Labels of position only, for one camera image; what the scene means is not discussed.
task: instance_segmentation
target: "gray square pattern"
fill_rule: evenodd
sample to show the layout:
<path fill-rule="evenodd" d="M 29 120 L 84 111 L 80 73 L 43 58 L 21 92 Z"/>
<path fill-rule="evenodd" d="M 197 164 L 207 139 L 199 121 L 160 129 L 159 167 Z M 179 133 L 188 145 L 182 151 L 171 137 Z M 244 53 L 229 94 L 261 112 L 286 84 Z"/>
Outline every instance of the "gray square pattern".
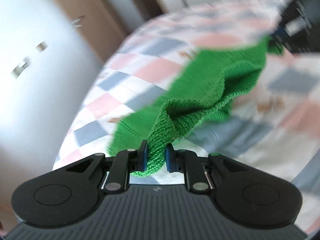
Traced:
<path fill-rule="evenodd" d="M 169 38 L 159 38 L 155 41 L 149 48 L 145 49 L 144 51 L 140 52 L 141 54 L 151 55 L 160 57 L 162 54 L 167 53 L 173 49 L 176 49 L 179 46 L 183 46 L 186 43 L 184 41 L 179 41 L 175 39 Z"/>
<path fill-rule="evenodd" d="M 90 122 L 84 127 L 74 131 L 79 147 L 90 143 L 96 139 L 108 135 L 97 121 Z"/>
<path fill-rule="evenodd" d="M 169 19 L 173 22 L 179 22 L 181 21 L 183 18 L 187 17 L 189 14 L 187 14 L 186 11 L 181 11 L 178 13 L 175 13 L 174 15 L 172 15 Z"/>
<path fill-rule="evenodd" d="M 204 122 L 186 139 L 201 146 L 208 153 L 236 158 L 265 137 L 271 129 L 268 124 L 257 124 L 250 120 L 231 117 L 222 123 Z"/>
<path fill-rule="evenodd" d="M 148 91 L 136 96 L 125 104 L 134 111 L 138 111 L 140 108 L 152 104 L 156 99 L 164 94 L 166 90 L 153 85 Z"/>
<path fill-rule="evenodd" d="M 198 32 L 220 32 L 231 29 L 235 25 L 232 22 L 216 23 L 212 25 L 200 26 L 196 28 Z"/>
<path fill-rule="evenodd" d="M 319 76 L 311 76 L 294 69 L 288 69 L 278 79 L 273 81 L 269 85 L 269 88 L 276 91 L 308 94 L 319 80 Z"/>
<path fill-rule="evenodd" d="M 254 18 L 259 18 L 259 16 L 250 9 L 241 11 L 237 16 L 238 20 L 254 19 Z"/>
<path fill-rule="evenodd" d="M 79 111 L 78 112 L 80 112 L 82 109 L 84 109 L 84 107 L 85 107 L 85 105 L 84 105 L 84 103 L 82 103 L 81 106 L 79 107 Z"/>
<path fill-rule="evenodd" d="M 105 91 L 110 90 L 111 88 L 115 87 L 119 84 L 122 80 L 129 77 L 130 75 L 123 72 L 116 72 L 109 76 L 105 81 L 101 82 L 99 84 L 99 87 L 102 88 Z"/>
<path fill-rule="evenodd" d="M 173 34 L 173 33 L 178 33 L 187 29 L 192 29 L 193 27 L 190 25 L 177 25 L 174 26 L 172 28 L 166 29 L 166 30 L 161 30 L 158 31 L 158 34 L 160 35 L 169 35 L 169 34 Z"/>
<path fill-rule="evenodd" d="M 215 11 L 199 12 L 199 13 L 197 13 L 197 15 L 199 15 L 200 17 L 203 17 L 203 18 L 215 18 L 215 17 L 217 17 L 218 13 Z"/>
<path fill-rule="evenodd" d="M 269 32 L 264 31 L 264 32 L 252 32 L 252 34 L 250 34 L 248 36 L 248 38 L 252 41 L 259 41 L 261 40 L 262 37 L 265 37 L 269 35 Z"/>
<path fill-rule="evenodd" d="M 60 155 L 58 154 L 56 157 L 56 160 L 54 161 L 55 163 L 58 162 L 60 160 Z"/>
<path fill-rule="evenodd" d="M 291 181 L 298 189 L 315 196 L 320 195 L 320 150 L 313 156 L 303 170 Z"/>

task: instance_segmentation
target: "door handle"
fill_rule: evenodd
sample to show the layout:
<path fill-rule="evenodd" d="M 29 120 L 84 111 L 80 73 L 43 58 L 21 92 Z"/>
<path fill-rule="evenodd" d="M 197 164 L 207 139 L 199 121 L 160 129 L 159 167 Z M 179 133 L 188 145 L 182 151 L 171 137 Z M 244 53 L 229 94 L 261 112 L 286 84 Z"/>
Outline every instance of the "door handle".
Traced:
<path fill-rule="evenodd" d="M 78 17 L 78 19 L 73 20 L 73 22 L 69 23 L 69 25 L 74 25 L 75 28 L 79 28 L 82 25 L 80 24 L 80 21 L 85 17 L 85 15 L 81 15 Z"/>

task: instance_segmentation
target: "pink square pattern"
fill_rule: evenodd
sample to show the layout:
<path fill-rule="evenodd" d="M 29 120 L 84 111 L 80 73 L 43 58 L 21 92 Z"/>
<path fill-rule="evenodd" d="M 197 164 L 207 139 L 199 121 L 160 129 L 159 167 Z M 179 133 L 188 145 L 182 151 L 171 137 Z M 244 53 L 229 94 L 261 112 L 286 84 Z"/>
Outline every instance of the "pink square pattern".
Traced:
<path fill-rule="evenodd" d="M 232 19 L 230 16 L 221 16 L 221 17 L 216 17 L 214 19 L 204 19 L 200 18 L 197 19 L 197 24 L 195 25 L 196 27 L 204 27 L 208 25 L 213 25 L 217 23 L 225 23 L 225 22 L 230 22 Z"/>
<path fill-rule="evenodd" d="M 320 138 L 320 105 L 311 100 L 299 104 L 280 124 L 289 130 Z"/>
<path fill-rule="evenodd" d="M 63 166 L 69 165 L 70 163 L 74 163 L 83 158 L 79 149 L 76 149 L 74 152 L 70 153 L 67 157 L 62 159 Z"/>
<path fill-rule="evenodd" d="M 265 30 L 274 26 L 274 24 L 269 19 L 246 19 L 241 21 L 241 24 L 243 26 L 258 30 Z"/>
<path fill-rule="evenodd" d="M 119 70 L 125 67 L 130 61 L 137 57 L 135 54 L 118 54 L 109 64 L 108 67 Z"/>
<path fill-rule="evenodd" d="M 133 75 L 153 84 L 178 73 L 181 69 L 182 66 L 175 62 L 158 58 L 140 68 Z"/>
<path fill-rule="evenodd" d="M 320 217 L 309 227 L 306 231 L 307 234 L 311 234 L 312 232 L 316 231 L 320 228 Z"/>
<path fill-rule="evenodd" d="M 104 95 L 87 105 L 87 108 L 93 113 L 96 118 L 101 118 L 119 105 L 121 105 L 121 103 L 118 100 L 112 97 L 109 93 L 105 93 Z"/>
<path fill-rule="evenodd" d="M 191 43 L 201 48 L 228 48 L 234 45 L 240 45 L 243 41 L 235 35 L 206 33 Z"/>

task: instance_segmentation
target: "bed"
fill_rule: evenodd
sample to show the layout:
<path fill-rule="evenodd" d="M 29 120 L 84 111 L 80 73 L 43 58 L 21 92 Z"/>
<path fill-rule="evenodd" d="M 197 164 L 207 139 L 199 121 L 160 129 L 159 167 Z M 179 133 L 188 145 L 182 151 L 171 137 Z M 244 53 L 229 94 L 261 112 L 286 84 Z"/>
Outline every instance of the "bed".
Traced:
<path fill-rule="evenodd" d="M 88 92 L 54 169 L 106 152 L 121 117 L 163 94 L 201 48 L 253 44 L 272 32 L 287 0 L 221 0 L 157 17 L 130 35 Z M 295 184 L 303 194 L 296 224 L 320 227 L 320 56 L 268 56 L 257 86 L 234 101 L 224 123 L 205 122 L 174 148 L 218 152 Z M 178 184 L 165 167 L 131 183 Z"/>

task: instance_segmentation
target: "green cloth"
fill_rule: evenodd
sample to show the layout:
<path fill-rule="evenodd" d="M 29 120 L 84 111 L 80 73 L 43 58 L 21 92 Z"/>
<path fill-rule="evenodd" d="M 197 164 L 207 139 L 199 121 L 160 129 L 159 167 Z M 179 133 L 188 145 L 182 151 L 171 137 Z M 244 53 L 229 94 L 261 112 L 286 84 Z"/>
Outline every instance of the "green cloth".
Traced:
<path fill-rule="evenodd" d="M 269 48 L 269 40 L 237 50 L 201 51 L 167 93 L 120 121 L 108 153 L 115 156 L 123 149 L 138 149 L 147 139 L 147 170 L 135 174 L 144 177 L 159 171 L 168 143 L 184 138 L 203 120 L 223 122 L 230 117 L 232 100 L 256 85 L 266 53 L 282 52 L 279 47 Z"/>

